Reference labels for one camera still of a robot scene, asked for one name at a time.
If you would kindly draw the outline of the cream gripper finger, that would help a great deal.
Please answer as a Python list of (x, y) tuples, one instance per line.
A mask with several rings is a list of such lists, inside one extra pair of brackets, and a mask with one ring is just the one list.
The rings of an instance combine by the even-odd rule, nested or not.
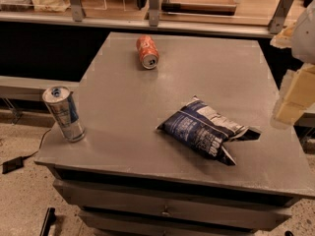
[(297, 71), (287, 70), (275, 103), (271, 124), (286, 129), (295, 124), (315, 103), (315, 65), (304, 63)]
[(275, 48), (285, 49), (291, 48), (291, 39), (295, 29), (296, 23), (288, 25), (286, 28), (282, 29), (277, 35), (275, 35), (270, 44)]

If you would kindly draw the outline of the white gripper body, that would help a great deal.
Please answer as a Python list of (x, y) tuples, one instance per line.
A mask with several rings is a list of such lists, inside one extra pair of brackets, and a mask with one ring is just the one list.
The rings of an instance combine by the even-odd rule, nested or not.
[(315, 64), (315, 0), (296, 21), (291, 38), (291, 52), (294, 58)]

